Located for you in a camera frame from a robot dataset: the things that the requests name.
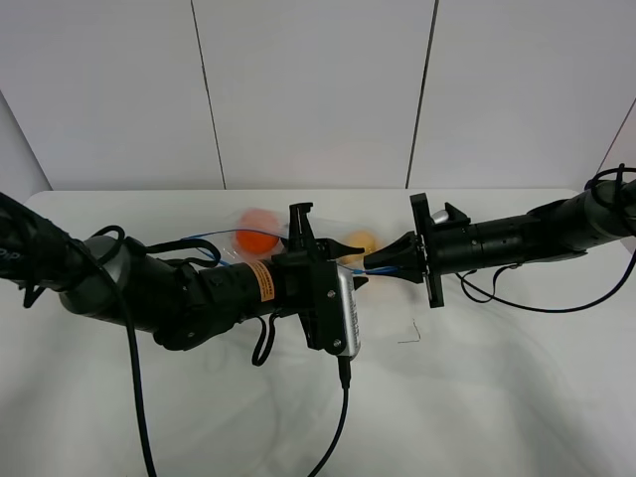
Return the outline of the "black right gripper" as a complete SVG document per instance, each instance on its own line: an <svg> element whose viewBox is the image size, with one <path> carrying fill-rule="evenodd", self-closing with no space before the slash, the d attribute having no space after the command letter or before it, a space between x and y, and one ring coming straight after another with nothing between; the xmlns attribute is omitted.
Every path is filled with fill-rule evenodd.
<svg viewBox="0 0 636 477"><path fill-rule="evenodd" d="M365 256L364 267L372 268L370 275L381 275L420 284L425 279L431 308L444 306L441 277L459 270L459 252L453 247L462 241L463 231L471 219L446 202L442 221L437 222L430 212L425 193L410 197L415 232L407 232L391 244ZM420 251L420 269L418 253Z"/></svg>

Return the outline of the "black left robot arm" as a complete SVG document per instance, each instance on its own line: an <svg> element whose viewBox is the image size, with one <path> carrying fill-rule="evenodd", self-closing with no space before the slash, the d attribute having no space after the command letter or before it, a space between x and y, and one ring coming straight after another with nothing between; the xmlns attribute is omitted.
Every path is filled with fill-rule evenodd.
<svg viewBox="0 0 636 477"><path fill-rule="evenodd" d="M71 238L9 197L1 200L1 275L31 306L45 290L57 292L72 313L152 334L171 351L187 351L251 318L263 322L271 343L273 322L297 316L313 350L352 358L360 350L354 300L361 280L338 264L353 249L317 238L310 205L290 207L281 253L222 265L174 258L174 251L209 249L200 238L147 246L118 227L87 240Z"/></svg>

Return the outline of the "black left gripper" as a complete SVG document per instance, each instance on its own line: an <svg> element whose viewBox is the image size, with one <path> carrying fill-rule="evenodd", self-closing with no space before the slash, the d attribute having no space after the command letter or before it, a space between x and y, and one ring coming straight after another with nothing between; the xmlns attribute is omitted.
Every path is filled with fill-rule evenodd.
<svg viewBox="0 0 636 477"><path fill-rule="evenodd" d="M300 319L307 346L329 354L341 352L341 325L336 299L336 264L324 258L313 234L308 214L311 203L289 207L289 231L285 251L271 262L276 285L276 311L281 317ZM329 258L360 255L366 250L327 239ZM369 282L367 276L354 276L354 290Z"/></svg>

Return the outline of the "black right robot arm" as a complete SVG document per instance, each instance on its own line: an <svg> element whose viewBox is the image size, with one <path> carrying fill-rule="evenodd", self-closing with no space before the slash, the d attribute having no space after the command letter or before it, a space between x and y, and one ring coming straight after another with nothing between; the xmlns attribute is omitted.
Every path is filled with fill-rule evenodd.
<svg viewBox="0 0 636 477"><path fill-rule="evenodd" d="M451 204L433 214L420 193L410 198L415 228L367 255L366 269L424 283L432 308L443 306L442 278L497 266L518 267L583 256L635 233L635 183L627 169L602 171L584 190L519 216L474 223Z"/></svg>

